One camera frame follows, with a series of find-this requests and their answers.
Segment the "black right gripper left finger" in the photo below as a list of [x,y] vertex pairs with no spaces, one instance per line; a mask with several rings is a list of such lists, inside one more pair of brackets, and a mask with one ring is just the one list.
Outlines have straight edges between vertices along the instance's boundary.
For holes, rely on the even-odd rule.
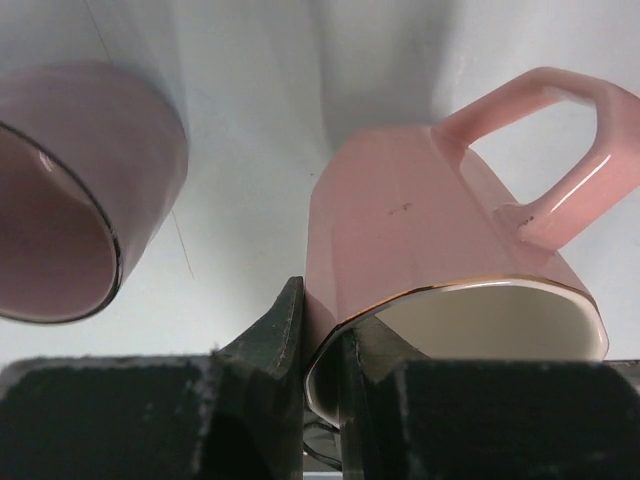
[[299,479],[304,288],[204,355],[32,358],[1,373],[5,479]]

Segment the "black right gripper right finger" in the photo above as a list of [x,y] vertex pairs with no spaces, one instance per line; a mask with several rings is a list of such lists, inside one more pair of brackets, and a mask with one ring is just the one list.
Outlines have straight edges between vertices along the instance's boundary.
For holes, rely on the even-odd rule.
[[348,479],[639,475],[635,360],[435,360],[374,318],[335,357]]

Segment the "pink mug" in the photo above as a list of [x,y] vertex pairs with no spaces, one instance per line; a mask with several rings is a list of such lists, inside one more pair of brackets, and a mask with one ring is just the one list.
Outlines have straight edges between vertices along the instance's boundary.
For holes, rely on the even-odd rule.
[[[562,100],[595,109],[594,142],[520,204],[472,144]],[[310,201],[310,409],[338,423],[329,351],[368,318],[435,359],[602,360],[598,306],[560,249],[638,184],[638,98],[557,68],[530,70],[432,127],[354,134]]]

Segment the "purple mug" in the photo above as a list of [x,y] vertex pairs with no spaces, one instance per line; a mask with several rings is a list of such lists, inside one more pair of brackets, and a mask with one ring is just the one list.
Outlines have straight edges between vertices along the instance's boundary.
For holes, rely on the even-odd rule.
[[188,140],[160,91],[102,62],[1,78],[1,314],[36,324],[106,308],[170,214]]

